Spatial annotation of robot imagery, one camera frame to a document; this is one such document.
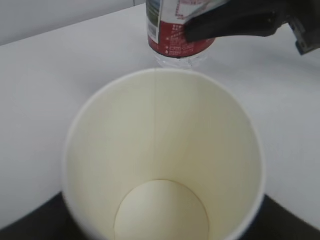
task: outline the paper cup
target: paper cup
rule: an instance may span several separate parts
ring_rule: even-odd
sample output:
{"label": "paper cup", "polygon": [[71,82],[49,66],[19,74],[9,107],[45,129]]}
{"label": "paper cup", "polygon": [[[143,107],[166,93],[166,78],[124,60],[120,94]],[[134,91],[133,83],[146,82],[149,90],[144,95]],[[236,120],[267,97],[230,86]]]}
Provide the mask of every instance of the paper cup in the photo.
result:
{"label": "paper cup", "polygon": [[217,82],[151,69],[93,96],[68,135],[63,194],[98,240],[236,240],[264,196],[252,123]]}

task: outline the red bottle label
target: red bottle label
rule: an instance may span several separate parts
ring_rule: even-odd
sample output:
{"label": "red bottle label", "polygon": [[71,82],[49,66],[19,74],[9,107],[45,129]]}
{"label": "red bottle label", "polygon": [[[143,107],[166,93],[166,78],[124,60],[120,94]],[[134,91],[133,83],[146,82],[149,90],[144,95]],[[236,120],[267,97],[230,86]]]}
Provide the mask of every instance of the red bottle label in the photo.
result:
{"label": "red bottle label", "polygon": [[184,58],[206,50],[215,41],[187,43],[183,26],[195,13],[205,12],[207,0],[147,0],[148,41],[157,53]]}

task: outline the plastic bottle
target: plastic bottle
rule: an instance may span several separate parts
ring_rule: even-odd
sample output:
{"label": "plastic bottle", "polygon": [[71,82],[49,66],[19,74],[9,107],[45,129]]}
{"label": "plastic bottle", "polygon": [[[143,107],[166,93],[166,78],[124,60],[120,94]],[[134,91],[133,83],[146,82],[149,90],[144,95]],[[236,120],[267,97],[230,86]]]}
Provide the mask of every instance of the plastic bottle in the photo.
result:
{"label": "plastic bottle", "polygon": [[146,0],[148,42],[162,67],[191,69],[208,58],[214,39],[187,43],[184,24],[226,0]]}

